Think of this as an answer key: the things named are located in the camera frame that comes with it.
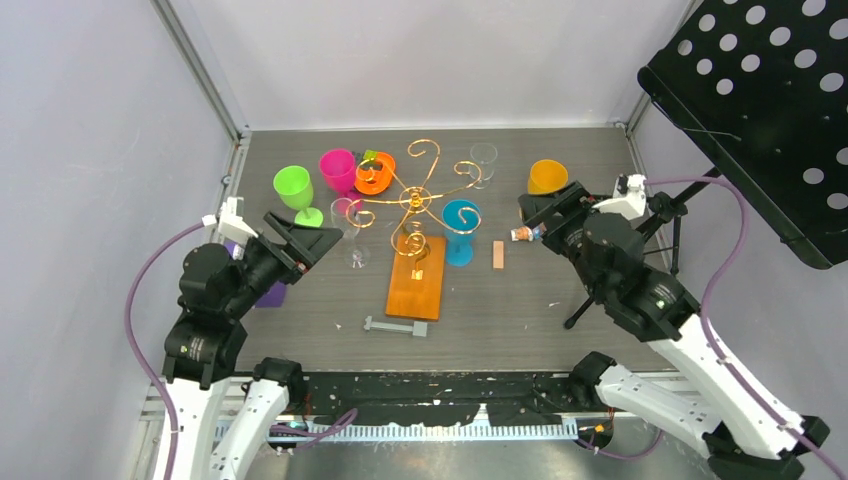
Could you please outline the blue plastic wine glass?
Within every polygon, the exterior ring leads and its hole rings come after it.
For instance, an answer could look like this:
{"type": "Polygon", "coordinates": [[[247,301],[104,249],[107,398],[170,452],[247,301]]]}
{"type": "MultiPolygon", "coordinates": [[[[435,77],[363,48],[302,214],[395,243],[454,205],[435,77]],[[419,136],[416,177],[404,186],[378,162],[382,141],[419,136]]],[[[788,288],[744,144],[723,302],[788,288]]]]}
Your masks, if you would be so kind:
{"type": "Polygon", "coordinates": [[[470,200],[456,199],[442,209],[445,225],[446,262],[453,267],[465,267],[473,259],[472,240],[482,222],[479,207],[470,200]]]}

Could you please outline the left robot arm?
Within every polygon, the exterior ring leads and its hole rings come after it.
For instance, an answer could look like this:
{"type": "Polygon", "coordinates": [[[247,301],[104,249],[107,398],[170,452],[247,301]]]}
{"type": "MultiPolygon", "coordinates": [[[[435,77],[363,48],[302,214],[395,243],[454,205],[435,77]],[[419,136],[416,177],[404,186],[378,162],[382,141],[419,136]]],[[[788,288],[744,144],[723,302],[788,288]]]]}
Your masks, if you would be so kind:
{"type": "Polygon", "coordinates": [[[164,341],[163,374],[155,379],[167,411],[156,479],[241,479],[265,444],[276,418],[298,412],[307,398],[300,363],[264,358],[254,367],[247,395],[220,442],[215,429],[247,338],[242,318],[278,284],[298,282],[343,237],[338,228],[296,225],[274,212],[265,222],[275,243],[238,214],[203,218],[242,248],[233,257],[206,243],[183,260],[181,313],[164,341]]]}

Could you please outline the orange plastic wine glass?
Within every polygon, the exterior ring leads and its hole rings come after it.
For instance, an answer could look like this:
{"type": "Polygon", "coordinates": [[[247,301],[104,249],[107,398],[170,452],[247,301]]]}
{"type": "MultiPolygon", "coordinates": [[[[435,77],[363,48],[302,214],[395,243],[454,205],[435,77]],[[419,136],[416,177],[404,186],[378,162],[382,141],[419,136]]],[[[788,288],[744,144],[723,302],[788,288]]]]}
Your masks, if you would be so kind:
{"type": "Polygon", "coordinates": [[[552,159],[536,161],[530,168],[527,193],[542,195],[556,192],[564,188],[569,181],[567,168],[552,159]]]}

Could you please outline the green plastic wine glass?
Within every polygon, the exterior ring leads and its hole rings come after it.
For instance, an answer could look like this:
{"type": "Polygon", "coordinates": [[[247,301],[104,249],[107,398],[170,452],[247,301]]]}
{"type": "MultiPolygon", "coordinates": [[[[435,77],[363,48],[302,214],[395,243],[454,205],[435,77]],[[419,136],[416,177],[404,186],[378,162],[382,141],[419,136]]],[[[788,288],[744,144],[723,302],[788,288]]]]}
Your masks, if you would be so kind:
{"type": "Polygon", "coordinates": [[[273,187],[283,203],[296,211],[295,224],[322,226],[324,216],[318,208],[312,206],[314,189],[306,168],[298,165],[284,167],[275,174],[273,187]]]}

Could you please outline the purple box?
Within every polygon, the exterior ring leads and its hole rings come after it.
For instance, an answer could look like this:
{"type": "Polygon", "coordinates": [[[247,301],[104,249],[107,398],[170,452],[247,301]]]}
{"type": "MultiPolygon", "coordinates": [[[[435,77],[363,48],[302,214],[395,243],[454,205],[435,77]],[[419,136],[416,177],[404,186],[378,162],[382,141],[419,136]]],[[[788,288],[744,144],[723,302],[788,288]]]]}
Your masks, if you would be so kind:
{"type": "MultiPolygon", "coordinates": [[[[234,260],[240,260],[244,256],[244,248],[234,241],[224,242],[225,248],[234,260]]],[[[276,282],[254,305],[257,309],[279,308],[283,305],[287,293],[287,286],[282,282],[276,282]]]]}

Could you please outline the grey bolt tool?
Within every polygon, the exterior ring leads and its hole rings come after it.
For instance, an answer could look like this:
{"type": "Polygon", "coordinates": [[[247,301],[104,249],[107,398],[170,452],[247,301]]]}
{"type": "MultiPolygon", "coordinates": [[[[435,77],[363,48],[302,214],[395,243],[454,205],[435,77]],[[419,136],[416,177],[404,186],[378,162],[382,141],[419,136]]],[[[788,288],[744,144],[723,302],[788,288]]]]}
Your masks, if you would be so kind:
{"type": "Polygon", "coordinates": [[[364,320],[363,328],[365,331],[383,331],[390,333],[409,334],[412,337],[426,338],[428,333],[428,323],[424,321],[414,320],[411,323],[398,323],[390,321],[377,321],[372,316],[367,316],[364,320]]]}

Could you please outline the clear wine glass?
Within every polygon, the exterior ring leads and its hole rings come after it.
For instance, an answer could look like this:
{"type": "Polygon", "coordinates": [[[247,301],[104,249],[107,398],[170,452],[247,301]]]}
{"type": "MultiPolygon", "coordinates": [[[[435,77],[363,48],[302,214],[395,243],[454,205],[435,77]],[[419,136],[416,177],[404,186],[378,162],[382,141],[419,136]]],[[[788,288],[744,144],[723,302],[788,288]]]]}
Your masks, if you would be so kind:
{"type": "Polygon", "coordinates": [[[334,200],[330,206],[332,226],[343,233],[346,242],[346,264],[355,269],[364,268],[370,258],[369,250],[358,243],[360,232],[359,204],[347,197],[334,200]]]}
{"type": "Polygon", "coordinates": [[[480,168],[480,171],[471,168],[475,189],[485,189],[490,185],[497,158],[498,150],[493,144],[477,143],[471,147],[470,160],[480,168]]]}

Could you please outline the clear wine glass back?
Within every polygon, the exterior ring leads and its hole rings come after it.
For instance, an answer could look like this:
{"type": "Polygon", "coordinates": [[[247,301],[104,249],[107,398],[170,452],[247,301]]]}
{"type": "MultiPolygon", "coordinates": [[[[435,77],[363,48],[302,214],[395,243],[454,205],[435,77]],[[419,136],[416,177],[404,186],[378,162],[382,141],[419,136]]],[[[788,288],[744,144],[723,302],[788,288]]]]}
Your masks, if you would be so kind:
{"type": "Polygon", "coordinates": [[[493,144],[477,143],[471,147],[470,160],[480,168],[480,171],[471,168],[475,189],[485,189],[490,185],[497,158],[498,150],[493,144]]]}

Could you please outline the clear wine glass left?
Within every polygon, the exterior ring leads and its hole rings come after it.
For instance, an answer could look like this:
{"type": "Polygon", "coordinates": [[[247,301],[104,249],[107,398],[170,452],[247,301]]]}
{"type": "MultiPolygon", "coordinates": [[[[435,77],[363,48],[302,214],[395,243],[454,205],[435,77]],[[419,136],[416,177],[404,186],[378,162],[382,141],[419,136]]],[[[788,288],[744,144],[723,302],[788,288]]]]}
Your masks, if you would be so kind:
{"type": "Polygon", "coordinates": [[[360,232],[359,204],[347,197],[334,200],[330,206],[332,226],[343,233],[346,242],[346,264],[355,269],[364,268],[370,258],[369,250],[358,243],[360,232]]]}

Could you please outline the small wooden block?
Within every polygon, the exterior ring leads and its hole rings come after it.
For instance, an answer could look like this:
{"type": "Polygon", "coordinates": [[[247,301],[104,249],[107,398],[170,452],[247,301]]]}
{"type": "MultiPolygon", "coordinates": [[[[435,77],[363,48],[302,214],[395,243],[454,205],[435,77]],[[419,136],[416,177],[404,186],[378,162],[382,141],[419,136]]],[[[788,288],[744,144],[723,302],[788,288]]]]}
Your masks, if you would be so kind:
{"type": "Polygon", "coordinates": [[[494,270],[502,270],[505,267],[505,245],[501,240],[492,242],[492,267],[494,270]]]}

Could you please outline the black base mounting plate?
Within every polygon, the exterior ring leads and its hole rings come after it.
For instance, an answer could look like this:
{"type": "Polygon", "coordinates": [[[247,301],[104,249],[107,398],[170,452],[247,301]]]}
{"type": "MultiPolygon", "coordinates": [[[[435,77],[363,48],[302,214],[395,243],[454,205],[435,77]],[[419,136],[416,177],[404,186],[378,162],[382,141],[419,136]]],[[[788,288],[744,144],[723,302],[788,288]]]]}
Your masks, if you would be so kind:
{"type": "Polygon", "coordinates": [[[564,415],[609,428],[611,409],[554,372],[308,372],[283,411],[332,423],[355,409],[356,426],[552,425],[564,415]]]}

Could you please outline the pink plastic wine glass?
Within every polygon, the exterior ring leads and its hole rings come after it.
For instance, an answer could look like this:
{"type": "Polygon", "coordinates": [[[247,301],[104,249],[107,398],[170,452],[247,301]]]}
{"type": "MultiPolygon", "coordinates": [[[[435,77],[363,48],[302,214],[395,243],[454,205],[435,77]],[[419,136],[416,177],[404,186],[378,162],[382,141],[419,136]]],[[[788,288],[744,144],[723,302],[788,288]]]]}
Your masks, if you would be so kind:
{"type": "Polygon", "coordinates": [[[355,188],[357,165],[354,154],[346,149],[327,151],[319,160],[326,184],[337,194],[337,199],[343,199],[343,204],[362,198],[355,188]]]}

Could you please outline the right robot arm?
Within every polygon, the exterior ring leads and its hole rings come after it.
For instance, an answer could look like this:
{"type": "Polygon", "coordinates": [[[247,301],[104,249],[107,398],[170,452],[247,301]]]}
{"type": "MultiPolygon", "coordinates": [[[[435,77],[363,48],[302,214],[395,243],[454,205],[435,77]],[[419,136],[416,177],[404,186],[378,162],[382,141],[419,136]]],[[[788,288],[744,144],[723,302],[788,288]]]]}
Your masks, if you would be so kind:
{"type": "Polygon", "coordinates": [[[686,443],[721,479],[802,477],[801,457],[820,451],[829,427],[772,395],[735,358],[683,284],[645,262],[647,238],[683,200],[651,197],[640,182],[625,182],[605,198],[572,183],[554,193],[524,194],[518,203],[524,224],[573,265],[590,301],[668,360],[698,393],[685,398],[595,351],[568,378],[577,406],[641,417],[686,443]]]}

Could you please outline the black perforated music stand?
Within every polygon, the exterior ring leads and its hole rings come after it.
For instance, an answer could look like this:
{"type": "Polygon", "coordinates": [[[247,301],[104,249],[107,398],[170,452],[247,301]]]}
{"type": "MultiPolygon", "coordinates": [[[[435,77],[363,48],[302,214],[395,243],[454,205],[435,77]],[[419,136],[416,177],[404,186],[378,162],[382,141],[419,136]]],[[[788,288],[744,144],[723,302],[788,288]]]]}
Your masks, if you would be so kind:
{"type": "Polygon", "coordinates": [[[638,72],[794,255],[847,259],[847,5],[702,1],[638,72]]]}

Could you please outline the orange plastic bowl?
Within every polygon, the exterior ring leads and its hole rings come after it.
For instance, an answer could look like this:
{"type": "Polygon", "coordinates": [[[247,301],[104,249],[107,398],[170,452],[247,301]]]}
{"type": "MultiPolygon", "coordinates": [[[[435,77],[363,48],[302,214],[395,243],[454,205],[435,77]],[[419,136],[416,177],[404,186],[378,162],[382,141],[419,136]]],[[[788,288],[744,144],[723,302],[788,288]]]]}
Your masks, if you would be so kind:
{"type": "Polygon", "coordinates": [[[396,162],[390,154],[376,150],[374,150],[377,152],[376,159],[366,162],[363,160],[365,151],[355,154],[358,165],[355,170],[354,187],[359,193],[374,196],[382,193],[391,185],[396,170],[396,162]]]}

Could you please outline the gold wire wine glass rack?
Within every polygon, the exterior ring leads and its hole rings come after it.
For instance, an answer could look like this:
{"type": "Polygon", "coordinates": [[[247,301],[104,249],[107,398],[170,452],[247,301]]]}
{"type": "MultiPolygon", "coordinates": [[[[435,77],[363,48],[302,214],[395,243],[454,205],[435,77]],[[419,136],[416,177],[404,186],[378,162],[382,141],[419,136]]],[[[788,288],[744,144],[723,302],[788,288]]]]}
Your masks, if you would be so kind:
{"type": "Polygon", "coordinates": [[[376,214],[368,209],[370,205],[394,205],[403,212],[389,237],[394,256],[385,314],[389,317],[436,322],[441,309],[446,239],[428,235],[420,217],[426,215],[445,229],[442,218],[431,211],[431,204],[472,188],[474,181],[471,168],[477,171],[480,168],[469,160],[456,162],[453,165],[454,173],[469,177],[471,181],[453,190],[432,193],[427,184],[439,164],[440,145],[434,140],[421,138],[412,141],[407,147],[407,154],[412,158],[421,157],[429,151],[434,152],[434,158],[420,184],[408,186],[394,171],[393,179],[401,187],[395,200],[361,198],[355,202],[359,204],[360,229],[370,227],[376,220],[376,214]]]}

